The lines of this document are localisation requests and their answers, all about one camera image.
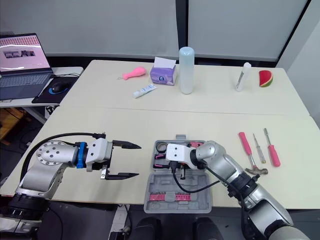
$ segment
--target tissue box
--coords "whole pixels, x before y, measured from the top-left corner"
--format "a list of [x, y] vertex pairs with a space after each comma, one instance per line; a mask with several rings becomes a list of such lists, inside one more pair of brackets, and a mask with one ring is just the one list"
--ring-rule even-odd
[[150, 71], [150, 77], [155, 84], [175, 85], [177, 78], [176, 66], [173, 68], [153, 67]]

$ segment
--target laptop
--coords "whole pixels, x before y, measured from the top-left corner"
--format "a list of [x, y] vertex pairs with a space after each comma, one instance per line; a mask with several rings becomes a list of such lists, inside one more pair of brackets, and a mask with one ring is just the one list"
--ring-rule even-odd
[[0, 100], [36, 97], [52, 74], [35, 33], [0, 37]]

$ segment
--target white bottle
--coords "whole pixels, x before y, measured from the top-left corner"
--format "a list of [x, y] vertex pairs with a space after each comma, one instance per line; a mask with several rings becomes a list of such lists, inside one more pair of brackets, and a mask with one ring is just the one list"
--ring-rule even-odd
[[195, 51], [188, 46], [179, 50], [179, 87], [183, 94], [190, 94], [194, 89]]
[[243, 68], [242, 68], [242, 71], [240, 73], [240, 77], [239, 77], [239, 80], [235, 86], [235, 90], [238, 91], [238, 92], [241, 92], [242, 91], [242, 88], [244, 87], [244, 84], [249, 76], [249, 72], [250, 72], [250, 69], [251, 69], [251, 64], [246, 62], [244, 65], [243, 65]]

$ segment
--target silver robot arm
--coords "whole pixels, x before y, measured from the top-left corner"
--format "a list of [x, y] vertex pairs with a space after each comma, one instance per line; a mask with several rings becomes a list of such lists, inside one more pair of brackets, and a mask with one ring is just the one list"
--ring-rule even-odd
[[185, 163], [191, 169], [205, 168], [218, 177], [227, 187], [228, 195], [236, 197], [244, 207], [248, 218], [247, 225], [256, 239], [309, 240], [294, 227], [288, 211], [256, 183], [259, 176], [251, 178], [247, 175], [243, 168], [226, 154], [225, 148], [215, 141], [207, 141], [197, 148], [168, 144], [166, 159]]
[[100, 179], [104, 180], [124, 180], [138, 175], [130, 172], [112, 175], [108, 168], [115, 146], [124, 149], [141, 147], [127, 141], [109, 142], [105, 134], [94, 134], [104, 137], [96, 137], [89, 144], [70, 144], [61, 140], [41, 141], [43, 144], [37, 144], [39, 147], [34, 149], [37, 161], [25, 173], [12, 200], [1, 210], [1, 234], [32, 236], [37, 232], [42, 215], [48, 209], [48, 200], [57, 191], [66, 168], [86, 168], [87, 172], [101, 170]]

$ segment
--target computer mouse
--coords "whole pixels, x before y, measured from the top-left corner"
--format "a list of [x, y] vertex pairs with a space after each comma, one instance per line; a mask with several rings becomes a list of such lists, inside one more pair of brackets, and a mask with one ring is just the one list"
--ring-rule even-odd
[[69, 82], [59, 81], [52, 85], [51, 89], [54, 94], [63, 93], [70, 87]]

